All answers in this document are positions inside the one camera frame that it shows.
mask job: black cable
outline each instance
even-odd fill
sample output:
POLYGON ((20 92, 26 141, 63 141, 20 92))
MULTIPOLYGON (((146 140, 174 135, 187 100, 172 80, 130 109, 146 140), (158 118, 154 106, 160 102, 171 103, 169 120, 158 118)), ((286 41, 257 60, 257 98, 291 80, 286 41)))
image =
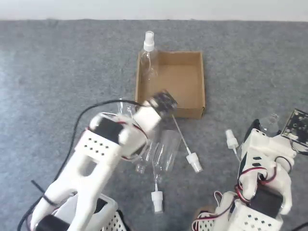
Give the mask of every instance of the black cable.
MULTIPOLYGON (((132 105, 136 105, 136 106, 144 106, 144 105, 141 105, 140 103, 138 102, 135 102, 135 101, 132 101, 132 100, 108 100, 108 101, 104 101, 104 102, 101 102, 101 103, 96 103, 90 107, 87 107, 86 109, 84 109, 78 116, 76 122, 75 122, 75 125, 74 125, 74 129, 73 129, 73 134, 72 134, 72 138, 71 138, 71 143, 70 143, 70 146, 69 146, 69 149, 68 149, 68 152, 66 154, 66 157, 64 159, 64 161, 62 162, 56 176, 54 177, 53 181, 57 180, 58 177, 60 176, 64 166, 66 165, 66 162, 72 152, 72 149, 73 149, 73 145, 74 145, 74 141, 75 141, 75 136, 76 136, 76 132, 77 132, 77 127, 78 127, 78 124, 79 124, 79 121, 81 119, 81 117, 87 112, 89 111, 90 109, 92 108, 95 108, 95 107, 99 107, 99 106, 104 106, 104 105, 107 105, 107 104, 110 104, 110 103, 130 103, 132 105)), ((35 206, 39 203, 39 201, 41 200, 42 196, 35 202, 33 203, 33 205, 31 205, 31 207, 25 212, 25 214, 22 216, 22 218, 20 219, 19 223, 18 223, 18 226, 17 226, 17 231, 21 231, 21 227, 24 223, 25 220, 27 220, 27 218, 32 214, 33 212, 33 209, 35 208, 35 206)))
POLYGON ((308 222, 301 224, 300 226, 297 226, 295 229, 292 229, 292 231, 299 231, 304 227, 308 227, 308 222))
POLYGON ((31 180, 31 183, 38 189, 40 190, 43 195, 42 197, 52 206, 57 207, 58 205, 54 202, 52 202, 46 195, 45 195, 45 190, 42 189, 42 187, 40 187, 34 180, 31 180))
POLYGON ((290 161, 288 161, 287 158, 285 158, 285 157, 283 157, 283 156, 281 156, 281 155, 278 156, 278 157, 276 157, 274 161, 277 162, 276 160, 277 160, 278 158, 282 158, 282 159, 284 159, 286 162, 288 162, 289 167, 290 167, 290 170, 288 171, 288 173, 291 173, 291 171, 292 171, 292 165, 291 165, 290 161))

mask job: wire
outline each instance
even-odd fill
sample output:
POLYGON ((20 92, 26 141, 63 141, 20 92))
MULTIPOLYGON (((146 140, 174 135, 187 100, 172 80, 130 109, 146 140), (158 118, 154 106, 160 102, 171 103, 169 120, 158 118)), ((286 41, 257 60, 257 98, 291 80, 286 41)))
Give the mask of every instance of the wire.
POLYGON ((40 187, 34 180, 31 180, 31 183, 41 192, 43 193, 42 197, 52 206, 57 207, 58 205, 54 202, 52 202, 46 195, 45 195, 45 190, 43 190, 42 187, 40 187))
POLYGON ((238 197, 240 198, 241 201, 243 201, 243 202, 246 203, 246 204, 250 203, 250 200, 247 200, 247 199, 242 195, 242 193, 240 192, 239 185, 236 185, 236 186, 234 187, 234 189, 235 189, 235 192, 236 192, 236 194, 238 195, 238 197))
POLYGON ((291 165, 290 161, 288 161, 288 159, 287 159, 287 158, 285 158, 285 157, 283 157, 283 156, 281 156, 281 155, 280 155, 280 156, 278 156, 278 157, 276 157, 274 161, 275 161, 275 162, 277 162, 277 159, 278 159, 278 158, 282 158, 282 159, 284 159, 286 162, 288 162, 289 167, 290 167, 290 170, 288 171, 288 173, 290 174, 290 173, 291 173, 291 171, 292 171, 292 165, 291 165))
POLYGON ((192 152, 191 152, 191 150, 188 148, 188 145, 187 145, 187 143, 186 143, 186 141, 185 141, 185 139, 184 139, 184 136, 183 136, 183 134, 182 134, 182 132, 181 132, 181 130, 180 130, 180 127, 179 127, 179 125, 178 125, 178 123, 177 123, 177 121, 176 121, 174 115, 172 115, 172 118, 173 118, 173 121, 174 121, 175 125, 177 126, 177 129, 178 129, 178 131, 179 131, 179 133, 180 133, 180 135, 181 135, 181 137, 182 137, 182 140, 183 140, 183 142, 184 142, 184 145, 185 145, 185 147, 186 147, 186 150, 187 150, 188 154, 191 154, 192 152))
POLYGON ((308 222, 301 224, 300 226, 297 226, 296 228, 292 229, 292 231, 299 231, 304 227, 308 227, 308 222))
POLYGON ((213 196, 214 196, 214 198, 215 198, 215 200, 216 200, 216 202, 217 202, 217 206, 219 207, 219 206, 220 206, 220 201, 218 201, 218 199, 217 199, 217 197, 216 197, 216 194, 218 194, 218 195, 220 196, 220 201, 221 201, 221 199, 222 199, 222 193, 221 193, 220 191, 215 191, 215 192, 213 193, 213 196))
POLYGON ((293 146, 293 140, 291 140, 291 138, 289 138, 289 141, 290 141, 290 145, 291 145, 291 148, 292 148, 293 151, 295 151, 297 154, 301 154, 301 155, 306 155, 306 156, 308 156, 308 151, 305 151, 305 152, 299 151, 297 148, 295 148, 295 147, 293 146))
MULTIPOLYGON (((72 152, 72 149, 73 149, 73 145, 74 145, 74 141, 75 141, 75 136, 76 136, 76 132, 77 132, 77 127, 79 125, 79 122, 80 122, 80 119, 81 117, 87 112, 89 111, 90 109, 93 109, 93 108, 96 108, 96 107, 99 107, 99 106, 104 106, 104 105, 107 105, 107 104, 111 104, 111 103, 130 103, 132 105, 136 105, 136 106, 140 106, 140 107, 147 107, 145 105, 141 105, 140 103, 137 103, 135 101, 131 101, 131 100, 108 100, 108 101, 104 101, 104 102, 101 102, 101 103, 96 103, 90 107, 87 107, 86 109, 84 109, 80 114, 79 116, 77 117, 77 120, 75 122, 75 125, 74 125, 74 129, 73 129, 73 134, 72 134, 72 137, 71 137, 71 142, 70 142, 70 145, 69 145, 69 149, 68 149, 68 152, 66 154, 66 157, 64 159, 64 161, 62 162, 57 174, 55 175, 53 181, 57 180, 58 177, 60 176, 64 166, 66 165, 66 162, 68 161, 68 158, 72 152)), ((22 216, 22 218, 20 219, 19 223, 18 223, 18 226, 17 226, 17 231, 21 231, 21 227, 24 223, 24 221, 27 220, 27 218, 32 214, 35 206, 39 203, 39 201, 41 200, 42 196, 35 202, 33 203, 30 208, 25 212, 25 214, 22 216)))
POLYGON ((269 179, 260 180, 260 183, 261 183, 261 184, 270 183, 270 182, 272 182, 272 181, 275 179, 276 176, 277 176, 277 166, 274 167, 274 174, 273 174, 273 176, 272 176, 271 178, 269 178, 269 179))
POLYGON ((194 220, 192 222, 192 230, 193 231, 198 231, 198 228, 195 229, 195 224, 198 222, 198 221, 201 221, 201 220, 213 220, 213 219, 216 219, 216 218, 219 218, 220 216, 224 215, 233 205, 234 201, 238 199, 238 196, 234 196, 231 204, 228 206, 228 208, 226 208, 223 212, 221 212, 220 214, 211 214, 211 216, 208 216, 208 217, 203 217, 203 218, 200 218, 200 214, 198 216, 198 218, 196 220, 194 220))

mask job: white wall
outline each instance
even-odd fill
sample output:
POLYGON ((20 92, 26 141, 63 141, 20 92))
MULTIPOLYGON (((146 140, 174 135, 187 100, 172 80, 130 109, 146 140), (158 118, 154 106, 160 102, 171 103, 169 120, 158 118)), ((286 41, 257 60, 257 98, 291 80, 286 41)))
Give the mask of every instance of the white wall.
POLYGON ((0 0, 0 19, 308 21, 308 0, 0 0))

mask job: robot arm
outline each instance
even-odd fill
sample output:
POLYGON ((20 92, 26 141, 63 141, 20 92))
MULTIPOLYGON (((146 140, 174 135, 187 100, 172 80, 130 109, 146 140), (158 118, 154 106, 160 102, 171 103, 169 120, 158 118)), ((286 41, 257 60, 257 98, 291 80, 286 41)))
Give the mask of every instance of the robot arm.
POLYGON ((280 135, 270 138, 252 129, 242 145, 242 161, 238 181, 243 197, 249 201, 261 183, 283 196, 280 214, 286 215, 292 207, 291 179, 288 172, 294 165, 296 152, 288 140, 280 135))
MULTIPOLYGON (((56 204, 70 193, 78 193, 75 217, 68 231, 86 228, 97 199, 120 158, 130 159, 145 144, 147 134, 175 107, 175 100, 167 92, 161 92, 146 101, 133 118, 104 114, 94 117, 61 175, 45 192, 46 197, 56 204), (89 175, 85 175, 90 162, 97 165, 89 175)), ((34 231, 37 224, 54 209, 42 198, 33 211, 31 230, 34 231)))

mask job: gray carpet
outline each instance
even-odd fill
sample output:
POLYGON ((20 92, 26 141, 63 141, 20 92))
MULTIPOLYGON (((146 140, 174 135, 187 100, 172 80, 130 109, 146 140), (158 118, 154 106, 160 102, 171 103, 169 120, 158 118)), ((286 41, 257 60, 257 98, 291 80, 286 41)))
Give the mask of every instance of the gray carpet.
MULTIPOLYGON (((165 177, 165 213, 155 216, 150 169, 121 162, 105 193, 118 201, 135 231, 187 230, 195 210, 215 204, 214 190, 232 190, 238 162, 224 130, 238 140, 257 117, 296 107, 308 111, 308 23, 201 21, 0 22, 0 230, 12 231, 46 188, 67 152, 73 124, 90 104, 133 98, 137 52, 146 30, 167 51, 203 51, 207 109, 201 120, 179 120, 204 171, 179 155, 165 177)), ((81 131, 98 111, 81 121, 81 131)), ((307 221, 308 158, 297 156, 293 208, 282 230, 307 221)))

